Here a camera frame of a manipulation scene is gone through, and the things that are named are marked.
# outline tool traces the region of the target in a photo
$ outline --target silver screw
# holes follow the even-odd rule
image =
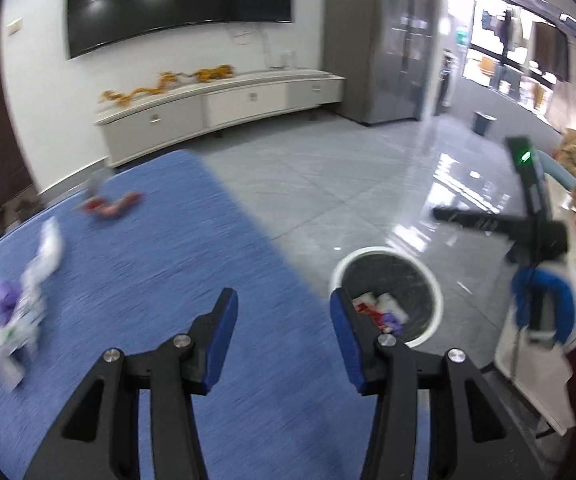
[[[397,344],[397,338],[392,334],[381,334],[377,337],[377,341],[381,346],[394,346]]]
[[[462,363],[466,360],[466,353],[458,348],[448,351],[448,359],[453,363]]]
[[[104,361],[107,363],[114,363],[122,356],[122,353],[119,352],[116,348],[111,348],[110,350],[106,350],[104,352]]]
[[[188,345],[190,345],[192,341],[193,340],[190,339],[190,336],[188,334],[177,334],[172,339],[172,344],[175,345],[177,348],[185,348]]]

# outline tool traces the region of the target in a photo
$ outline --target baseboard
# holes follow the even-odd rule
[[[106,158],[102,158],[44,189],[39,193],[39,199],[46,207],[55,205],[57,202],[83,189],[87,180],[95,171],[107,171],[108,176],[114,173],[114,170],[108,167]]]

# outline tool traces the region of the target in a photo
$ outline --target white tv cabinet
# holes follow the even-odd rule
[[[100,112],[110,153],[119,166],[176,142],[235,124],[341,101],[343,77],[320,70],[249,72],[193,83]]]

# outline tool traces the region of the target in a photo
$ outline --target refrigerator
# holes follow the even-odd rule
[[[363,124],[420,119],[440,0],[325,0],[323,67],[346,79],[334,110]]]

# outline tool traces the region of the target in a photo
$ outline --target round trash bin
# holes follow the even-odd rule
[[[474,113],[474,122],[472,123],[472,131],[482,137],[490,128],[490,125],[496,121],[496,117],[485,115],[483,112]]]
[[[411,348],[427,341],[443,317],[443,295],[430,269],[390,247],[367,247],[348,254],[333,272],[330,292],[343,286],[351,298],[389,293],[410,317],[402,340]]]

